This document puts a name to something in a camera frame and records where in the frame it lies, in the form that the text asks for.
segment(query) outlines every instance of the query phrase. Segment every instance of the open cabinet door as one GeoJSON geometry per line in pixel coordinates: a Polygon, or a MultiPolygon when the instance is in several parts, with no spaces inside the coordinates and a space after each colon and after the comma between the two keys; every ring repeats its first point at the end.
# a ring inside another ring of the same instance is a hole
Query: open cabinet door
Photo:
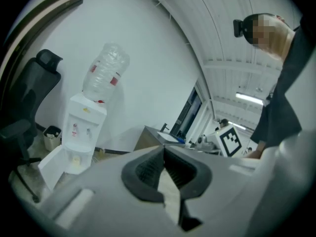
{"type": "Polygon", "coordinates": [[[68,164],[68,157],[62,145],[55,148],[39,163],[39,171],[51,191],[53,191],[68,164]]]}

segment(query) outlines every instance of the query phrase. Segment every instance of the chair headrest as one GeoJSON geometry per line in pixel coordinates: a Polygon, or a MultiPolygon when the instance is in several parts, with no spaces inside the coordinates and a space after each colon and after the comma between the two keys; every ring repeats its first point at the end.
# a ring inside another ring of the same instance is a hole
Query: chair headrest
{"type": "Polygon", "coordinates": [[[56,72],[58,63],[63,60],[63,58],[49,51],[48,49],[43,49],[36,55],[36,61],[46,70],[54,73],[56,72]]]}

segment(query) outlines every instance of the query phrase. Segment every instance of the faucet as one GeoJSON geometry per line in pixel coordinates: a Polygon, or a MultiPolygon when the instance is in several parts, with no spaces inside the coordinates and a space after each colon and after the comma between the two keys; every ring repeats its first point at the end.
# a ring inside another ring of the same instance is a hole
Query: faucet
{"type": "Polygon", "coordinates": [[[169,130],[169,128],[167,128],[167,124],[166,124],[166,123],[162,126],[162,129],[160,130],[160,132],[163,132],[165,128],[166,128],[167,130],[169,130]]]}

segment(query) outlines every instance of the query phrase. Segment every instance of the black shirt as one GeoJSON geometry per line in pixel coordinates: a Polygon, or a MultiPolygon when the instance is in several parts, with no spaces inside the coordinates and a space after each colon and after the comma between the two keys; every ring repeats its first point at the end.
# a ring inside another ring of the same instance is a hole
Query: black shirt
{"type": "Polygon", "coordinates": [[[285,93],[305,67],[314,47],[315,41],[305,30],[301,20],[301,26],[295,32],[270,104],[263,107],[259,123],[250,138],[252,141],[265,141],[265,148],[274,147],[302,130],[285,93]]]}

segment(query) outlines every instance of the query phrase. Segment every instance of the fluorescent light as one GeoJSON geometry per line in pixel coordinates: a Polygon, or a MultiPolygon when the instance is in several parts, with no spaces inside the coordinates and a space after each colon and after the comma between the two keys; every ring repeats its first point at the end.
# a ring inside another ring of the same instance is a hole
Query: fluorescent light
{"type": "Polygon", "coordinates": [[[238,93],[238,92],[236,93],[236,97],[259,104],[259,105],[263,105],[263,100],[256,97],[248,96],[248,95],[238,93]]]}
{"type": "Polygon", "coordinates": [[[242,129],[242,130],[246,130],[246,127],[243,127],[243,126],[241,126],[241,125],[239,125],[239,124],[235,124],[235,123],[230,122],[230,121],[228,121],[228,123],[229,123],[229,124],[233,124],[233,125],[239,127],[239,128],[242,129]]]}

